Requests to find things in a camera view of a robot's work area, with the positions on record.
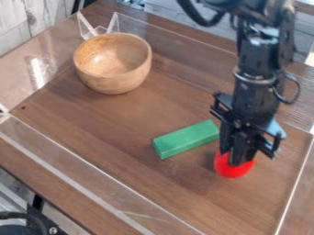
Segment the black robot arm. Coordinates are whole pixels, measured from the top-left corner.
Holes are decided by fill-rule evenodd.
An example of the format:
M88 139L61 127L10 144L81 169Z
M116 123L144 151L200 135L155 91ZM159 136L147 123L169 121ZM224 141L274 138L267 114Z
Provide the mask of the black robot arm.
M219 152L230 166L240 166L262 152L276 155L286 132L276 123L280 104L298 95L284 96L284 83L295 78L284 72L294 56L292 0L199 0L215 16L201 23L211 27L228 17L236 31L238 65L230 94L214 94L211 113L220 120Z

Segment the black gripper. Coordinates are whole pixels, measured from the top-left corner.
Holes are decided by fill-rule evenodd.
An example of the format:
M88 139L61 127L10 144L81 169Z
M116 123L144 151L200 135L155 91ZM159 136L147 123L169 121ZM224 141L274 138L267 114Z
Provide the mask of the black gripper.
M248 77L235 73L232 95L214 94L210 112L220 120L219 151L231 151L228 163L240 166L251 162L256 151L274 158L287 134L275 120L278 96L283 93L283 76Z

